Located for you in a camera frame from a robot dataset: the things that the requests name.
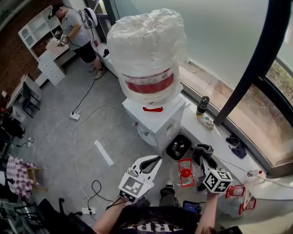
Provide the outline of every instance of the white stick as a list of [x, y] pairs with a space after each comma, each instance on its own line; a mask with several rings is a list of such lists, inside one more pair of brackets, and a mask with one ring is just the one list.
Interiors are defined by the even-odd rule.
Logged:
[[114, 162], [110, 159], [109, 155], [104, 150], [104, 148], [102, 147], [102, 145], [100, 144], [100, 142], [98, 140], [95, 141], [95, 145], [97, 146], [98, 150], [101, 152], [102, 156], [105, 158], [107, 163], [109, 165], [112, 165]]

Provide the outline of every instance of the hand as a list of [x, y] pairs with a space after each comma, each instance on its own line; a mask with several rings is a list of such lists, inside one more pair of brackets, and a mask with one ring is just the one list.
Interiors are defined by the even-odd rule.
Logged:
[[218, 197], [218, 196], [219, 196], [218, 193], [210, 192], [210, 191], [207, 189], [207, 199], [213, 199], [213, 198]]
[[63, 47], [66, 45], [65, 41], [60, 41], [60, 43], [57, 45], [58, 47]]

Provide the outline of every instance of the white plug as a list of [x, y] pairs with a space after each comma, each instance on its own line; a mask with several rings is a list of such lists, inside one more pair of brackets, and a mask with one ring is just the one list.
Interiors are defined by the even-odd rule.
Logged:
[[92, 212], [92, 214], [95, 214], [96, 213], [96, 209], [95, 208], [90, 208], [91, 210], [88, 210], [88, 208], [81, 208], [81, 212], [83, 214], [90, 214], [90, 212]]
[[79, 120], [81, 115], [77, 113], [73, 113], [73, 114], [71, 113], [69, 117], [75, 120]]
[[32, 139], [31, 137], [28, 138], [28, 141], [27, 141], [27, 146], [28, 146], [28, 147], [30, 147], [30, 146], [33, 145], [33, 144], [31, 143], [31, 139]]

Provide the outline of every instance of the wooden stool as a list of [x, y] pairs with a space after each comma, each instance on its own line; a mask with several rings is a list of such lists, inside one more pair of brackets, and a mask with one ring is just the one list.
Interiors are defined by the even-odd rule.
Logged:
[[[36, 181], [35, 174], [34, 174], [34, 171], [35, 170], [44, 170], [44, 169], [43, 168], [30, 168], [30, 167], [27, 168], [28, 178], [31, 179], [34, 182], [37, 182]], [[44, 188], [44, 187], [41, 187], [41, 186], [37, 186], [37, 185], [33, 185], [33, 188], [36, 188], [36, 189], [39, 189], [39, 190], [43, 190], [43, 191], [48, 191], [47, 188]]]

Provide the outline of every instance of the white cable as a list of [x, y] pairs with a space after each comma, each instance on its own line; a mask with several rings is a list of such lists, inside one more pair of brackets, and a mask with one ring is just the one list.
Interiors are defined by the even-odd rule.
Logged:
[[[83, 200], [84, 200], [85, 198], [89, 199], [90, 197], [95, 198], [95, 199], [98, 201], [98, 207], [96, 208], [96, 211], [100, 208], [100, 200], [99, 200], [97, 197], [93, 196], [93, 195], [87, 195], [87, 194], [84, 192], [84, 190], [82, 189], [82, 187], [81, 187], [81, 177], [80, 177], [79, 169], [78, 169], [77, 162], [76, 162], [76, 136], [77, 136], [77, 129], [78, 129], [78, 126], [81, 125], [81, 124], [82, 124], [83, 122], [85, 122], [86, 120], [88, 120], [88, 118], [89, 118], [89, 117], [90, 117], [90, 116], [91, 116], [91, 115], [92, 115], [97, 109], [99, 109], [99, 108], [101, 108], [101, 107], [103, 107], [103, 106], [110, 106], [110, 107], [113, 107], [113, 108], [117, 108], [117, 109], [119, 109], [119, 110], [121, 110], [121, 111], [123, 111], [123, 112], [126, 112], [125, 110], [120, 109], [119, 107], [112, 106], [112, 105], [109, 105], [109, 104], [103, 104], [103, 105], [101, 105], [101, 106], [95, 108], [95, 109], [89, 114], [89, 116], [88, 116], [84, 121], [81, 122], [81, 118], [80, 118], [79, 121], [78, 121], [78, 123], [77, 123], [77, 126], [76, 126], [74, 129], [71, 129], [69, 126], [63, 124], [63, 125], [57, 130], [57, 132], [56, 132], [55, 141], [54, 141], [53, 145], [51, 145], [51, 146], [50, 146], [49, 148], [47, 148], [47, 149], [43, 149], [43, 150], [40, 151], [41, 147], [43, 146], [43, 144], [44, 144], [46, 141], [48, 141], [48, 143], [51, 142], [51, 141], [50, 141], [50, 135], [51, 135], [51, 133], [53, 132], [53, 130], [54, 130], [55, 128], [58, 127], [59, 123], [61, 123], [62, 121], [64, 121], [65, 119], [67, 119], [67, 118], [69, 117], [69, 116], [67, 116], [67, 117], [65, 117], [64, 119], [62, 119], [61, 121], [59, 121], [58, 124], [52, 129], [52, 131], [51, 131], [50, 134], [47, 136], [47, 138], [42, 142], [40, 148], [38, 149], [37, 154], [35, 155], [35, 164], [36, 164], [36, 163], [37, 163], [38, 155], [39, 155], [41, 152], [43, 152], [43, 151], [47, 151], [47, 150], [53, 148], [53, 146], [55, 145], [55, 143], [56, 143], [56, 141], [57, 141], [57, 135], [58, 135], [59, 130], [60, 130], [63, 126], [65, 126], [65, 127], [67, 127], [68, 129], [70, 129], [70, 130], [71, 130], [71, 139], [74, 139], [74, 162], [75, 162], [76, 169], [77, 169], [77, 173], [78, 173], [79, 188], [80, 188], [80, 190], [81, 190], [81, 191], [83, 192], [83, 194], [84, 194], [84, 197], [81, 199], [81, 202], [82, 202], [82, 204], [83, 204], [84, 206], [87, 207], [87, 204], [85, 204], [85, 203], [83, 202]], [[84, 106], [83, 106], [83, 105], [79, 105], [78, 107], [76, 108], [76, 112], [77, 112], [77, 114], [83, 110]]]
[[220, 159], [221, 161], [223, 161], [223, 162], [225, 162], [225, 163], [228, 163], [228, 164], [230, 164], [230, 165], [232, 165], [232, 166], [234, 166], [234, 167], [237, 167], [238, 169], [240, 169], [240, 170], [242, 170], [242, 171], [245, 171], [245, 172], [247, 172], [247, 173], [250, 173], [250, 174], [252, 174], [252, 175], [254, 175], [254, 176], [256, 176], [256, 177], [258, 177], [258, 178], [260, 178], [260, 179], [262, 179], [262, 180], [264, 180], [264, 181], [267, 181], [267, 182], [270, 182], [270, 183], [273, 183], [273, 184], [276, 184], [276, 185], [279, 185], [279, 186], [282, 186], [282, 187], [285, 187], [285, 188], [291, 188], [291, 189], [293, 189], [293, 186], [286, 185], [286, 184], [283, 184], [283, 183], [278, 183], [278, 182], [275, 182], [275, 181], [270, 180], [270, 179], [267, 179], [267, 178], [262, 178], [262, 177], [260, 177], [260, 176], [258, 176], [258, 175], [255, 175], [255, 174], [251, 173], [250, 171], [246, 171], [246, 170], [244, 170], [244, 169], [242, 169], [242, 168], [240, 168], [240, 167], [238, 167], [238, 166], [236, 166], [236, 165], [234, 165], [234, 164], [232, 164], [232, 163], [229, 163], [229, 162], [227, 162], [227, 161], [225, 161], [225, 160], [223, 160], [223, 159], [221, 159], [221, 158], [215, 156], [214, 154], [213, 154], [212, 156], [215, 157], [215, 158], [217, 158], [217, 159]]

